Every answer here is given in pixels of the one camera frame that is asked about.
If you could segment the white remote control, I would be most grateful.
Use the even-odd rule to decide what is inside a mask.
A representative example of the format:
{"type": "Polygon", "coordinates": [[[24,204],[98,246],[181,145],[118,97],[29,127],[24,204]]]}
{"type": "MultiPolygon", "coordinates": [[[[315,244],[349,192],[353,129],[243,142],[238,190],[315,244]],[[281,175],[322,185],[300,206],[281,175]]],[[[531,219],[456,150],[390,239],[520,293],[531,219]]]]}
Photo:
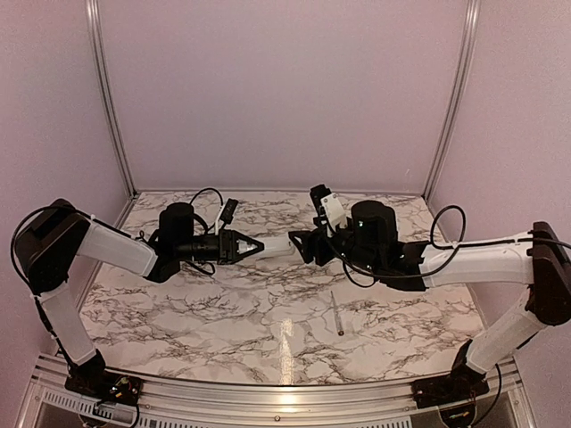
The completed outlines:
{"type": "Polygon", "coordinates": [[[288,256],[295,252],[293,243],[286,235],[264,237],[261,242],[264,244],[264,250],[260,253],[261,258],[288,256]]]}

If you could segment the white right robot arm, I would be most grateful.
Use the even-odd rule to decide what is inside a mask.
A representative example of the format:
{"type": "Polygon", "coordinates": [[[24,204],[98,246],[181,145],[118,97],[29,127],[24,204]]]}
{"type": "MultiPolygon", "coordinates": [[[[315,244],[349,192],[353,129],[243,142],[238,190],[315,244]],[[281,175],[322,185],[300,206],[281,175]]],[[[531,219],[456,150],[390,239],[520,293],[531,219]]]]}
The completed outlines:
{"type": "Polygon", "coordinates": [[[570,320],[569,244],[546,222],[488,241],[402,242],[394,209],[365,200],[349,211],[325,185],[311,188],[316,210],[312,230],[288,237],[305,263],[324,266],[333,259],[345,272],[368,277],[403,292],[423,292],[449,284],[523,284],[517,302],[492,326],[463,345],[442,391],[461,399],[501,359],[541,330],[570,320]]]}

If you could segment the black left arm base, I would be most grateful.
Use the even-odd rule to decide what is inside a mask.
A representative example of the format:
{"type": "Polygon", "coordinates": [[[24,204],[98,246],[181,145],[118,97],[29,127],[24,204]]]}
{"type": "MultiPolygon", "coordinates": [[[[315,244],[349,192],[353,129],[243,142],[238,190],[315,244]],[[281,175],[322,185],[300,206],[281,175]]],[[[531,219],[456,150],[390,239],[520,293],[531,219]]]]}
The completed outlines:
{"type": "Polygon", "coordinates": [[[135,406],[142,390],[141,378],[107,371],[104,367],[79,366],[65,381],[68,391],[97,399],[99,402],[135,406]]]}

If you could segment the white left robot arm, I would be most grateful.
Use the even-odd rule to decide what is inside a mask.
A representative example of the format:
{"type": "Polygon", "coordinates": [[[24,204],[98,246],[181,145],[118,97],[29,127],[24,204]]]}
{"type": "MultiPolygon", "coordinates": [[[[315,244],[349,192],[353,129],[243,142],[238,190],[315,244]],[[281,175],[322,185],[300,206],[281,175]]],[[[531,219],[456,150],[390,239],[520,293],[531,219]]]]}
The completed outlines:
{"type": "Polygon", "coordinates": [[[14,232],[12,259],[19,263],[46,328],[66,357],[70,379],[91,395],[106,396],[113,383],[67,287],[75,258],[98,260],[162,284],[184,263],[232,265],[265,249],[263,242],[235,230],[196,235],[197,220],[192,204],[175,202],[160,213],[149,239],[135,238],[58,199],[32,212],[14,232]]]}

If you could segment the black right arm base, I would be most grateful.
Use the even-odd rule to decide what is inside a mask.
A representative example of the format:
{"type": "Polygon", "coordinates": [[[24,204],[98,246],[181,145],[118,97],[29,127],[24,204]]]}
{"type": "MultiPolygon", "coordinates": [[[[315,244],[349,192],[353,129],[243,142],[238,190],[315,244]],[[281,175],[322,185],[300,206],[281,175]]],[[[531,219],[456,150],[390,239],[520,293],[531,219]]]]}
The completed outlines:
{"type": "Polygon", "coordinates": [[[485,375],[467,366],[454,368],[448,374],[416,380],[411,389],[418,408],[475,399],[490,391],[485,375]]]}

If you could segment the aluminium front rail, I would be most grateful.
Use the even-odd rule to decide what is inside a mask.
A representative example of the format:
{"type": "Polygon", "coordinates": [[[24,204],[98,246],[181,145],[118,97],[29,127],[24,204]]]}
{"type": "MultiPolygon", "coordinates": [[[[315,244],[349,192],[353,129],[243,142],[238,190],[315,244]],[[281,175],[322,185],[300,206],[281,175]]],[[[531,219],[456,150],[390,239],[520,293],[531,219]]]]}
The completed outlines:
{"type": "Polygon", "coordinates": [[[18,427],[440,427],[441,417],[467,418],[466,401],[418,407],[407,379],[271,386],[208,383],[139,374],[136,408],[95,405],[64,388],[62,358],[38,357],[17,418],[18,427]]]}

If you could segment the aluminium frame right post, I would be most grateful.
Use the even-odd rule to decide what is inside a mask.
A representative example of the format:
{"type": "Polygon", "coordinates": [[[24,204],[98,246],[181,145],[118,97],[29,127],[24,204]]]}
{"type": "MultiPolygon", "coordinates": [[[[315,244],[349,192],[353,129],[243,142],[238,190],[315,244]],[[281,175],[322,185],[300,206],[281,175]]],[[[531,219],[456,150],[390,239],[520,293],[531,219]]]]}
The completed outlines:
{"type": "Polygon", "coordinates": [[[438,180],[443,171],[445,158],[451,147],[451,140],[459,114],[463,94],[476,45],[476,33],[481,10],[481,1],[469,0],[465,12],[463,30],[460,39],[459,57],[452,81],[451,94],[445,111],[442,128],[439,134],[434,157],[427,174],[422,197],[429,202],[434,196],[438,180]]]}

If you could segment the aluminium frame post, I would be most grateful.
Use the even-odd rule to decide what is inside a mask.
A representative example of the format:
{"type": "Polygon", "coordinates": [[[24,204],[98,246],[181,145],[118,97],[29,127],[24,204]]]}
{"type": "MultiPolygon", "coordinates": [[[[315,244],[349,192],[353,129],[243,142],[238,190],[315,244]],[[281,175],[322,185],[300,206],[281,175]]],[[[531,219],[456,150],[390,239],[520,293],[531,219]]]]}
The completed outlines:
{"type": "Polygon", "coordinates": [[[434,157],[427,174],[422,197],[429,202],[434,196],[438,180],[443,171],[445,158],[451,147],[451,140],[459,114],[463,94],[476,45],[476,33],[481,10],[481,1],[469,0],[465,12],[463,30],[460,39],[459,57],[452,81],[451,94],[445,111],[442,128],[439,134],[434,157]]]}
{"type": "Polygon", "coordinates": [[[86,0],[85,2],[88,33],[94,56],[95,73],[103,103],[103,111],[109,129],[112,149],[114,151],[122,183],[130,199],[137,197],[135,181],[128,165],[128,156],[120,131],[120,123],[115,109],[112,86],[105,58],[103,28],[101,23],[100,2],[86,0]]]}

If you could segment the aluminium frame left post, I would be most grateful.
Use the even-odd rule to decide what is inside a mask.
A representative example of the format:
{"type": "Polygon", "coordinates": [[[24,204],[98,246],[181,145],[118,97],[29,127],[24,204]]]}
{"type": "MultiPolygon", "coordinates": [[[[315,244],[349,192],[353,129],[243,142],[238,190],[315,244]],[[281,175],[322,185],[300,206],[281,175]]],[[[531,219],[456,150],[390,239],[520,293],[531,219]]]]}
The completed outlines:
{"type": "Polygon", "coordinates": [[[135,181],[128,165],[128,156],[120,131],[120,123],[115,109],[112,86],[105,58],[103,28],[101,23],[100,2],[86,0],[85,2],[88,33],[94,56],[95,73],[103,103],[103,111],[109,129],[112,149],[114,151],[122,183],[130,199],[137,197],[135,181]]]}

